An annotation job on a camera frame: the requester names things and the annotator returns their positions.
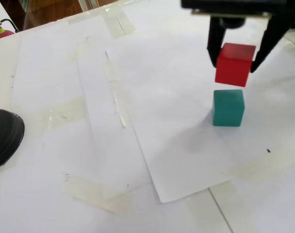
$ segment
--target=black cable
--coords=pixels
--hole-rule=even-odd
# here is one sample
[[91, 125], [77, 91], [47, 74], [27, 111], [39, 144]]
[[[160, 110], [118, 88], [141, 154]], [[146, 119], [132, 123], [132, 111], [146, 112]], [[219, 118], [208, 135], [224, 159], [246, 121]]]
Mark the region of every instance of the black cable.
[[15, 33], [20, 32], [20, 30], [18, 30], [18, 28], [15, 26], [15, 24], [10, 19], [8, 19], [8, 18], [2, 19], [1, 23], [3, 23], [4, 21], [9, 21], [12, 24], [13, 28], [15, 29]]

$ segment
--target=fire extinguisher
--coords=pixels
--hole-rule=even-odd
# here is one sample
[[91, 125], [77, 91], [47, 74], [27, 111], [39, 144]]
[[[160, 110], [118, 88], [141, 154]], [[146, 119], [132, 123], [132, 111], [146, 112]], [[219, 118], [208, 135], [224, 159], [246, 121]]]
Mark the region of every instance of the fire extinguisher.
[[15, 33], [18, 33], [18, 32], [19, 32], [19, 30], [18, 30], [18, 28], [15, 26], [15, 24], [14, 24], [10, 19], [5, 18], [5, 19], [0, 20], [0, 38], [3, 38], [3, 37], [6, 37], [6, 36], [8, 36], [8, 35], [13, 35], [13, 34], [14, 34], [13, 32], [8, 31], [8, 30], [4, 30], [4, 29], [1, 27], [1, 25], [2, 25], [2, 23], [3, 23], [4, 21], [9, 21], [9, 22], [12, 24], [13, 28], [15, 29]]

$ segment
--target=red object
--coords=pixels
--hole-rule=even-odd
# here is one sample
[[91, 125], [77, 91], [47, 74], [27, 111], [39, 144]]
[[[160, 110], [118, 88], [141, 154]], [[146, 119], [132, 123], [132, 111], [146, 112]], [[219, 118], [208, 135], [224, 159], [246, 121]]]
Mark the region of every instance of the red object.
[[13, 35], [15, 33], [8, 31], [8, 30], [4, 30], [2, 27], [0, 27], [0, 38], [6, 37], [8, 35]]
[[216, 61], [215, 82], [246, 86], [255, 48], [254, 45], [225, 43]]

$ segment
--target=wooden floor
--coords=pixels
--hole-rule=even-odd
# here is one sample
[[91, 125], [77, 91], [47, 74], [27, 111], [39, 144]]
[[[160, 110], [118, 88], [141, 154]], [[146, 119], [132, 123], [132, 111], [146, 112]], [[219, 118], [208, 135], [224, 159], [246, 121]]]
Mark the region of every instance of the wooden floor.
[[25, 30], [81, 13], [78, 0], [29, 0]]
[[[98, 7], [117, 0], [95, 0]], [[29, 0], [27, 12], [22, 5], [26, 0], [0, 0], [4, 9], [16, 24], [18, 29], [26, 30], [50, 23], [82, 12], [78, 0]], [[87, 8], [91, 9], [89, 0], [85, 0]]]

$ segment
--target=paper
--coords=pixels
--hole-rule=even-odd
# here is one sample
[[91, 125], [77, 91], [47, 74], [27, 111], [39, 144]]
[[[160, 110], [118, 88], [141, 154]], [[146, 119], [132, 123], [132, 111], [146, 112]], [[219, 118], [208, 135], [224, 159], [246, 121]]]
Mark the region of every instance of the paper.
[[26, 125], [19, 165], [98, 181], [70, 35], [62, 22], [22, 36], [12, 98], [13, 112]]
[[[246, 43], [244, 30], [228, 40]], [[287, 143], [295, 127], [295, 91], [286, 87], [295, 56], [281, 48], [249, 76], [241, 127], [212, 126], [213, 91], [237, 87], [214, 82], [206, 38], [184, 32], [107, 50], [123, 75], [133, 125], [162, 202], [234, 178], [227, 171], [266, 155], [266, 147]]]
[[100, 182], [111, 187], [102, 190], [103, 198], [107, 200], [150, 183], [151, 178], [133, 126], [122, 124], [120, 109], [104, 72], [104, 64], [108, 61], [105, 50], [115, 40], [102, 17], [71, 25], [71, 28], [77, 27], [82, 33], [73, 30], [71, 38], [79, 48], [75, 50], [76, 58], [99, 159]]

